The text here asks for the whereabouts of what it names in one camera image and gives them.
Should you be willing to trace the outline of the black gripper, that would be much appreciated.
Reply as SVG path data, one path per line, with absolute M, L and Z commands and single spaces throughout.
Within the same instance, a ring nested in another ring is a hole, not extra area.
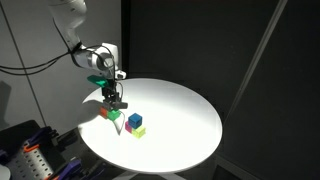
M 127 109 L 128 103 L 120 102 L 120 94 L 116 90 L 117 83 L 111 79 L 107 79 L 102 87 L 102 96 L 104 97 L 103 104 L 107 109 L 112 108 L 112 102 L 115 103 L 116 109 Z

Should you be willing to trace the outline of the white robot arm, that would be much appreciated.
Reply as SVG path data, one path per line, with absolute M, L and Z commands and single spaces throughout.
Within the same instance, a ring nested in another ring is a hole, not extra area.
M 107 110 L 127 109 L 117 91 L 118 80 L 126 78 L 119 67 L 118 47 L 110 43 L 85 46 L 77 34 L 77 28 L 85 21 L 87 6 L 85 0 L 47 0 L 54 25 L 71 54 L 73 63 L 81 68 L 95 70 L 100 76 L 91 80 L 103 81 L 101 85 L 103 106 Z

